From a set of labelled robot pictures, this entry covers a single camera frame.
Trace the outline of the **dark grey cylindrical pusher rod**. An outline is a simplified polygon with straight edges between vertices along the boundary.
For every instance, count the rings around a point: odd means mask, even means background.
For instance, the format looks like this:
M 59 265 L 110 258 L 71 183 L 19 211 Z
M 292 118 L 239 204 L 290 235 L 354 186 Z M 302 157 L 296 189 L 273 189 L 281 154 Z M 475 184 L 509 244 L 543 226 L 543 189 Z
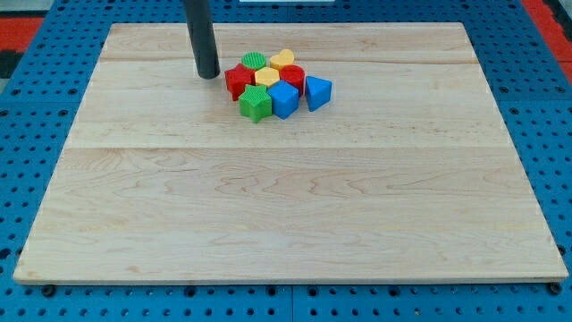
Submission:
M 183 0 L 182 4 L 198 76 L 214 79 L 220 65 L 209 1 Z

